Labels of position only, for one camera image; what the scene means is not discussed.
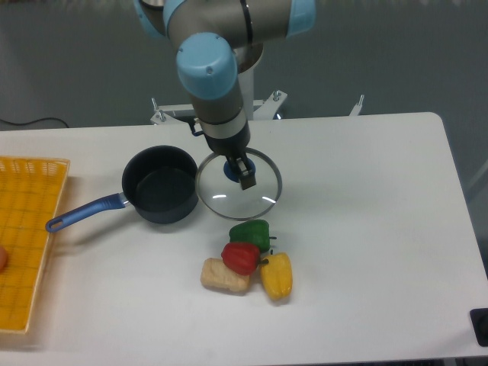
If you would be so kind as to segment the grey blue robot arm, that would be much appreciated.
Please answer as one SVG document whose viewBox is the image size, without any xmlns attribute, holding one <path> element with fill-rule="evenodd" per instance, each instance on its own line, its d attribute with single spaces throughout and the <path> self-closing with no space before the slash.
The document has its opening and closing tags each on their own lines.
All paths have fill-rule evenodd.
<svg viewBox="0 0 488 366">
<path fill-rule="evenodd" d="M 136 1 L 150 32 L 166 37 L 175 51 L 180 83 L 191 98 L 208 146 L 225 156 L 246 190 L 255 185 L 247 155 L 249 113 L 239 86 L 239 66 L 252 49 L 309 31 L 314 1 Z"/>
</svg>

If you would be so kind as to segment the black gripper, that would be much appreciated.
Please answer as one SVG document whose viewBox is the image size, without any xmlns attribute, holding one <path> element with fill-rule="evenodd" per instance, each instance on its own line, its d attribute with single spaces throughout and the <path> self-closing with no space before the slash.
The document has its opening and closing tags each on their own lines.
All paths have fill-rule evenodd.
<svg viewBox="0 0 488 366">
<path fill-rule="evenodd" d="M 205 139 L 210 149 L 217 155 L 226 156 L 225 176 L 238 181 L 243 191 L 256 185 L 255 168 L 244 155 L 236 160 L 231 156 L 241 156 L 250 141 L 249 124 L 236 123 L 205 125 Z"/>
</svg>

